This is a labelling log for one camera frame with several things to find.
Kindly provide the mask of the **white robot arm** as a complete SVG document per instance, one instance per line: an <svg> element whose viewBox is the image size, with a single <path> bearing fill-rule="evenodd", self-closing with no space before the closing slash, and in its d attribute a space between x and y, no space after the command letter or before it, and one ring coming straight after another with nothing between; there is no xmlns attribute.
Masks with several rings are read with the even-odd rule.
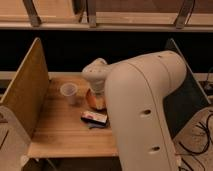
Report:
<svg viewBox="0 0 213 171"><path fill-rule="evenodd" d="M166 50L114 64L98 58L82 76L105 96L122 171L178 171L163 100L185 80L182 57Z"/></svg>

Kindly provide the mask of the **white rounded gripper body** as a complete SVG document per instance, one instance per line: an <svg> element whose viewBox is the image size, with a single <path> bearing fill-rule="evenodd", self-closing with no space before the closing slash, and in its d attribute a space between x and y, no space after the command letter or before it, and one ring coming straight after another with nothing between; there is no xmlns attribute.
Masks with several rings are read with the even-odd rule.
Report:
<svg viewBox="0 0 213 171"><path fill-rule="evenodd" d="M110 71L110 66L103 58L97 58L82 70L82 77L89 83L90 89L95 94L104 92L105 79Z"/></svg>

